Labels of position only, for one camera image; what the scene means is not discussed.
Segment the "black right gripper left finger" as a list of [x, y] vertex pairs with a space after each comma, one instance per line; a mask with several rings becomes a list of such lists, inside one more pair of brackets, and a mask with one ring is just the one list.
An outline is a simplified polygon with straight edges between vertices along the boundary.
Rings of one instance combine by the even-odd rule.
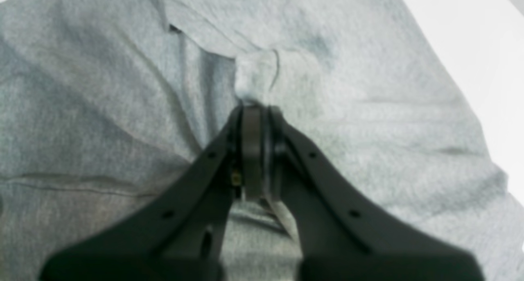
[[236, 199], [262, 195], [262, 107], [238, 106], [154, 202], [45, 263], [42, 281], [222, 281], [221, 243]]

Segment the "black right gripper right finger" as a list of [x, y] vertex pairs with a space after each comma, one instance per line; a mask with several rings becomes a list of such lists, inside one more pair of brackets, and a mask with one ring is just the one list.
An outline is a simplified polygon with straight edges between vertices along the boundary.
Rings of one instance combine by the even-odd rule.
[[471, 253], [403, 223], [356, 190], [275, 106], [262, 110], [264, 195], [299, 231], [298, 281], [482, 281]]

